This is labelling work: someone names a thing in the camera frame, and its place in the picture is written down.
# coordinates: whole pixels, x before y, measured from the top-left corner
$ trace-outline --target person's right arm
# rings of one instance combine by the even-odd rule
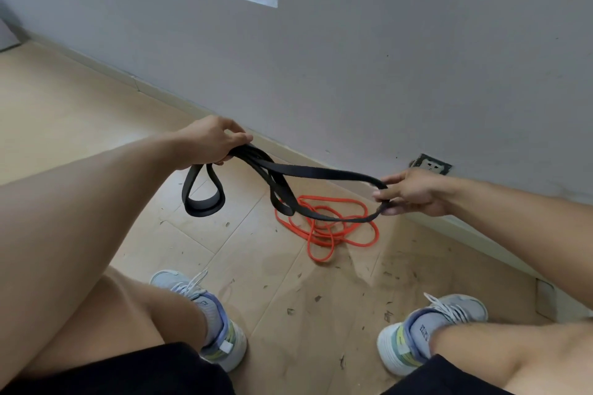
[[[375,198],[400,203],[386,214],[452,214],[593,307],[593,206],[422,169],[384,181]]]

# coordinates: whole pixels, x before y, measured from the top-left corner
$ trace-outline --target sock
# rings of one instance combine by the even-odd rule
[[[216,303],[210,300],[210,298],[199,297],[194,303],[202,310],[206,317],[206,324],[208,326],[208,333],[206,334],[206,341],[204,343],[204,346],[206,347],[220,334],[223,326],[222,317],[218,312]]]
[[[411,338],[418,347],[420,354],[426,359],[431,357],[431,336],[436,330],[449,324],[451,322],[443,314],[433,311],[422,314],[410,326]]]

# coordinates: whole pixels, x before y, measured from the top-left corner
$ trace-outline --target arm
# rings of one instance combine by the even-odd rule
[[[222,161],[252,139],[209,116],[0,187],[0,388],[78,308],[174,170]]]
[[[388,214],[453,214],[593,307],[593,206],[420,169],[385,181],[375,196],[401,203]]]

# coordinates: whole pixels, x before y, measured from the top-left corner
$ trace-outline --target electrical outlet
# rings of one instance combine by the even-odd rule
[[[422,153],[418,158],[411,162],[410,167],[425,168],[426,170],[430,170],[434,173],[447,175],[453,166]]]

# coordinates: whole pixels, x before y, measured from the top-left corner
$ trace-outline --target shoe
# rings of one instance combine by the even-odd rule
[[[412,373],[428,359],[424,357],[411,337],[410,328],[420,316],[427,313],[441,313],[444,324],[453,325],[470,322],[486,322],[488,311],[480,300],[468,295],[452,294],[435,298],[424,294],[431,302],[430,306],[413,311],[403,322],[389,325],[379,333],[376,347],[385,367],[397,376]],[[423,331],[427,341],[433,331]]]
[[[224,371],[230,372],[245,356],[247,338],[241,328],[228,318],[217,297],[199,286],[207,274],[206,269],[190,280],[180,272],[162,270],[152,276],[150,284],[189,298],[202,311],[204,311],[204,305],[215,303],[222,319],[222,329],[211,343],[200,350],[200,356],[208,362],[219,364]]]

